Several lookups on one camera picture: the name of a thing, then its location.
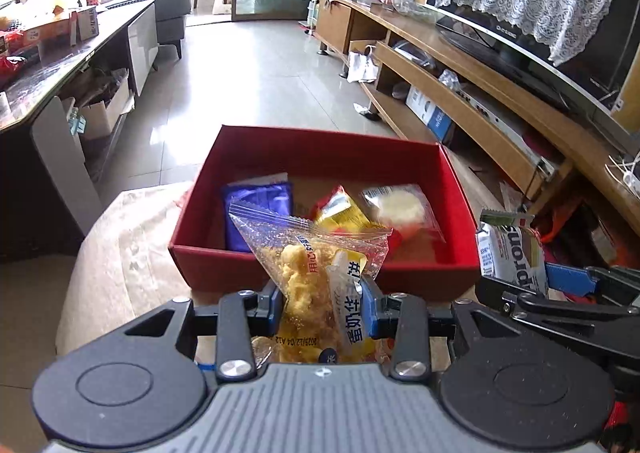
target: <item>clear plastic packet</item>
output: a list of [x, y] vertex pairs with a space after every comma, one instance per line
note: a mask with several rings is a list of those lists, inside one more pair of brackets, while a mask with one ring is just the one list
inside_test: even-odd
[[431, 204], [417, 184], [370, 188], [362, 196], [372, 210], [373, 220], [396, 229], [403, 240], [426, 231], [432, 239], [445, 241]]
[[322, 199], [312, 210], [310, 218], [327, 232], [359, 233], [363, 229], [381, 228], [365, 216], [342, 186]]
[[380, 271], [388, 231], [329, 234], [310, 220], [242, 201], [228, 213], [287, 298], [274, 338], [280, 361], [373, 361], [375, 346], [360, 318], [359, 280]]

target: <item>table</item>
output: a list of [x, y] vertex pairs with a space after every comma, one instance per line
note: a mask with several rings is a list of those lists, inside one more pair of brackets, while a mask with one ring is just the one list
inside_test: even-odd
[[[332, 48], [345, 64], [350, 42], [367, 40], [376, 44], [375, 58], [382, 64], [378, 80], [375, 84], [362, 85], [373, 106], [401, 138], [435, 141], [418, 117], [404, 103], [390, 96], [390, 87], [398, 77], [433, 99], [495, 160], [534, 201], [530, 209], [533, 214], [543, 213], [567, 184], [581, 174], [618, 211], [630, 227], [629, 233], [634, 237], [640, 235], [640, 202], [627, 188], [613, 181], [605, 169], [609, 156], [615, 154], [613, 148], [592, 130], [447, 43], [435, 26], [382, 7], [367, 8], [351, 0], [321, 0], [314, 36], [320, 41], [321, 50], [327, 46]], [[547, 138], [565, 158], [554, 178], [545, 182], [541, 176], [536, 176], [535, 166], [480, 113], [424, 69], [393, 51], [391, 46], [399, 40], [408, 40], [431, 54], [498, 99]]]
[[[158, 52], [154, 2], [105, 11], [98, 24], [98, 36], [47, 54], [6, 90], [8, 106], [0, 110], [2, 261], [76, 254], [103, 211], [92, 181], [100, 173], [95, 162], [82, 162], [56, 94], [96, 55], [110, 68], [128, 68], [129, 88], [141, 91]], [[106, 154], [97, 152], [99, 172], [125, 116], [105, 138]]]

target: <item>snack box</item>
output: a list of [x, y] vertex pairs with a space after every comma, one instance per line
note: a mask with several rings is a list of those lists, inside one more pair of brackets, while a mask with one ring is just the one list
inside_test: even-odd
[[23, 46], [34, 45], [58, 36], [69, 35], [71, 30], [71, 20], [68, 13], [47, 17], [44, 23], [23, 29]]
[[294, 215], [305, 216], [335, 186], [358, 197], [373, 186], [418, 184], [446, 242], [415, 237], [385, 260], [383, 292], [452, 301], [480, 277], [476, 223], [449, 159], [438, 144], [341, 132], [222, 126], [178, 218], [169, 251], [194, 290], [260, 290], [268, 275], [252, 253], [225, 250], [222, 187], [287, 172]]

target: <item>yellow package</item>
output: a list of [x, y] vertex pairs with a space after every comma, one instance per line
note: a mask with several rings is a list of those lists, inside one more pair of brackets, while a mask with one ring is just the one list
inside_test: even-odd
[[282, 362], [374, 360], [356, 286], [375, 278], [386, 256], [386, 235], [357, 240], [323, 233], [313, 222], [281, 216], [246, 202], [231, 220], [287, 298], [274, 337]]
[[319, 227], [329, 232], [357, 233], [363, 229], [383, 227], [371, 222], [342, 186], [338, 186], [313, 217]]

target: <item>tv stand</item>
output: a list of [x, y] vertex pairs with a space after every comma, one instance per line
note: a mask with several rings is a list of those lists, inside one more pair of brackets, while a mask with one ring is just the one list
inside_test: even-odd
[[440, 31], [441, 36], [451, 45], [473, 56], [478, 61], [487, 65], [487, 67], [502, 74], [504, 77], [509, 78], [511, 81], [528, 90], [534, 96], [539, 97], [555, 109], [564, 113], [571, 112], [566, 102], [562, 100], [560, 94], [526, 70], [511, 64], [511, 62], [507, 61], [500, 52], [483, 45], [480, 42], [476, 42], [476, 40], [472, 40], [464, 34], [449, 30], [446, 27], [438, 26], [438, 30]]
[[[593, 185], [594, 194], [604, 197], [604, 204], [614, 213], [616, 224], [621, 227], [620, 234], [631, 241], [639, 241], [640, 201], [613, 181], [605, 169], [609, 156], [615, 154], [615, 150], [599, 135], [519, 85], [518, 80], [509, 79], [491, 65], [449, 43], [433, 24], [402, 16], [382, 6], [367, 8], [352, 0], [320, 0], [314, 36], [345, 64], [348, 64], [350, 45], [357, 41], [360, 45], [376, 44], [374, 60], [380, 65], [378, 79], [374, 84], [361, 85], [369, 96], [372, 111], [380, 113], [399, 137], [436, 142], [431, 130], [409, 107], [391, 97], [393, 85], [405, 80], [431, 98], [489, 154], [533, 202], [529, 210], [532, 214], [548, 210], [557, 198], [563, 198], [567, 188], [573, 189], [578, 184], [576, 180], [580, 180], [582, 174]], [[547, 181], [536, 173], [536, 166], [529, 158], [462, 97], [394, 51], [392, 46], [401, 40], [424, 50], [539, 131], [564, 155], [564, 162], [552, 179]], [[526, 80], [526, 74], [516, 70], [522, 74], [519, 79]]]

